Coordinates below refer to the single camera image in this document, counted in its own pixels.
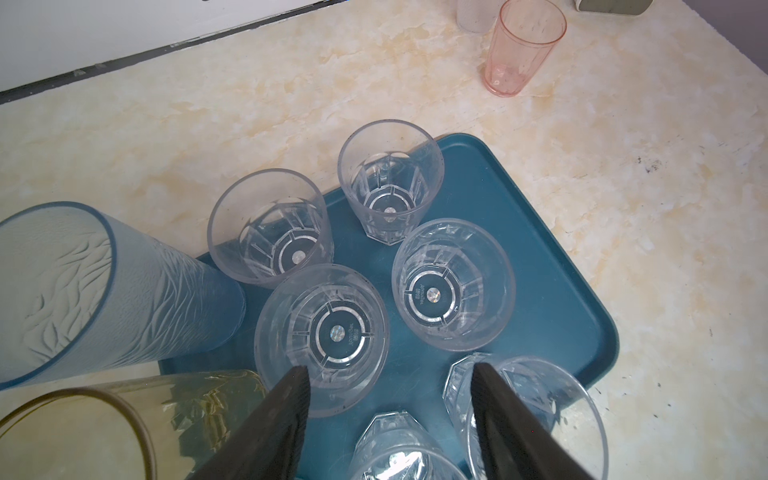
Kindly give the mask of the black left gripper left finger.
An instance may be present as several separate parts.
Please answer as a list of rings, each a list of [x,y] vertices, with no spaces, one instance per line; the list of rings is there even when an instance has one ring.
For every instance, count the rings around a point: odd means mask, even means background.
[[[295,366],[194,479],[294,479],[304,445],[311,385]]]

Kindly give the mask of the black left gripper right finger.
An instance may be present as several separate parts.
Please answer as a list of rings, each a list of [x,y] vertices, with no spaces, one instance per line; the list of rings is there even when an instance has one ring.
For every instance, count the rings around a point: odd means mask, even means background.
[[[492,365],[474,365],[470,392],[488,479],[595,479],[542,428]]]

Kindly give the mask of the clear cup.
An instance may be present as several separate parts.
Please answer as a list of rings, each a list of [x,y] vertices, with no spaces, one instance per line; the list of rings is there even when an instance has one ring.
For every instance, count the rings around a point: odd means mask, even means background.
[[[445,163],[436,140],[423,128],[382,119],[348,137],[337,174],[367,237],[392,246],[426,215],[443,184]]]
[[[486,477],[470,392],[473,366],[479,362],[496,369],[542,428],[593,478],[608,476],[608,443],[602,419],[573,375],[540,357],[475,352],[451,365],[442,393],[474,478]]]
[[[516,279],[499,242],[480,226],[439,218],[413,230],[395,255],[391,286],[409,329],[441,350],[477,350],[500,335]]]
[[[458,0],[456,21],[470,33],[485,34],[495,24],[504,0]]]
[[[256,371],[267,388],[295,366],[308,370],[309,416],[341,414],[379,379],[389,353],[383,299],[359,272],[339,264],[306,267],[263,306],[254,334]]]

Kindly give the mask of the yellow translucent glass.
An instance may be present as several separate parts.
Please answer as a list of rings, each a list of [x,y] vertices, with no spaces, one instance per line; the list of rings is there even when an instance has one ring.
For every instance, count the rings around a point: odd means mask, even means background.
[[[4,479],[187,479],[267,395],[250,370],[43,394],[1,421]]]

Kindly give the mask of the dark teal plastic tray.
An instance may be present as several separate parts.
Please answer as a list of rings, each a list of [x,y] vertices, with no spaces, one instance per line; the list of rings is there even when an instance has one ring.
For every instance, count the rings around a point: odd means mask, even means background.
[[[484,228],[507,253],[516,279],[512,319],[485,352],[540,357],[587,390],[618,357],[618,332],[609,313],[485,143],[456,133],[441,137],[438,146],[445,176],[428,218],[456,217]],[[308,423],[299,477],[349,479],[356,443],[372,418],[399,411],[410,413],[445,455],[472,475],[442,399],[450,366],[462,355],[429,346],[408,329],[392,295],[395,248],[365,235],[341,190],[328,193],[326,201],[334,257],[381,294],[391,343],[379,379],[359,403]]]

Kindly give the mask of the clear glass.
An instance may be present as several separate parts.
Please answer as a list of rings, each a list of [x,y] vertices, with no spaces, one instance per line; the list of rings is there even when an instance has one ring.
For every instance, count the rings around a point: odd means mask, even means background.
[[[228,187],[210,215],[207,243],[223,273],[268,289],[334,257],[321,191],[305,175],[284,168],[251,173]]]
[[[467,479],[407,411],[376,414],[358,440],[348,478]]]

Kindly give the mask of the tall blue translucent cup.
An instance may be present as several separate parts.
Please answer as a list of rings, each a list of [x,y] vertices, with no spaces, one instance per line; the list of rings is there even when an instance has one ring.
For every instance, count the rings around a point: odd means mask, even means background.
[[[88,205],[1,224],[5,389],[208,351],[245,311],[235,280]]]

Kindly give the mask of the pink translucent cup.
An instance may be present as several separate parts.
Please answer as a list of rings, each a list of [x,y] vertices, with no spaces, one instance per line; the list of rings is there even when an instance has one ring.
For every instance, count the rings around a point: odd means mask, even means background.
[[[566,31],[567,19],[552,1],[505,1],[484,68],[485,87],[500,97],[520,93]]]

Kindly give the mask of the silver metal box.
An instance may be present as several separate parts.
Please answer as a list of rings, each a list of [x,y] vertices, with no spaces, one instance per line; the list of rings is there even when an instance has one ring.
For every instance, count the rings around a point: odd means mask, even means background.
[[[580,12],[637,16],[643,14],[653,0],[575,0]]]

